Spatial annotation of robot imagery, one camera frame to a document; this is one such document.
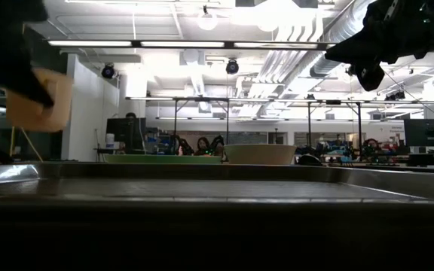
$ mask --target computer monitor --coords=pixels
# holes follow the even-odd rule
[[[145,118],[115,118],[106,121],[106,133],[114,134],[116,142],[125,142],[127,150],[142,149]]]
[[[406,145],[434,147],[434,120],[405,120]]]

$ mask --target beige bowl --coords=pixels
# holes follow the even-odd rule
[[[290,165],[295,149],[295,146],[289,145],[226,145],[225,153],[230,164]]]

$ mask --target ceiling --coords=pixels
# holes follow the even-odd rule
[[[323,28],[339,15],[350,0],[334,0],[333,8],[321,11]],[[209,5],[208,10],[215,16],[215,21],[204,17],[201,5],[178,5],[172,2],[162,5],[93,5],[68,3],[65,0],[46,0],[50,18],[45,23],[32,24],[31,27],[47,39],[98,39],[98,40],[214,40],[214,41],[274,41],[278,38],[278,29],[266,32],[259,27],[266,16],[247,19],[248,9],[236,8],[235,0],[220,0],[219,5]],[[269,12],[269,17],[277,18],[283,10]],[[212,25],[212,30],[204,30],[199,22]],[[148,89],[151,92],[162,90],[182,90],[192,83],[192,71],[182,64],[183,50],[151,50],[151,49],[80,49],[69,52],[78,53],[83,62],[91,63],[95,69],[100,69],[108,57],[135,56],[141,58],[142,66],[148,76]],[[222,85],[236,87],[239,77],[255,77],[269,60],[269,50],[203,50],[203,55],[220,56],[223,61],[204,61],[200,69],[205,85]],[[237,75],[227,75],[226,62],[236,58],[240,70]],[[282,68],[282,62],[277,63],[277,70]],[[406,87],[417,96],[423,91],[423,82],[434,74],[434,53],[429,53],[424,59],[403,57],[394,65],[383,63],[386,76],[378,91],[365,92],[355,78],[344,74],[345,67],[334,69],[327,78],[312,80],[308,84],[286,86],[286,93],[295,97],[311,92],[317,99],[383,99],[386,93],[397,90],[399,86]]]

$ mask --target green bowl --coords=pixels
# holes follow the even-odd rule
[[[220,164],[221,157],[106,154],[107,163]]]

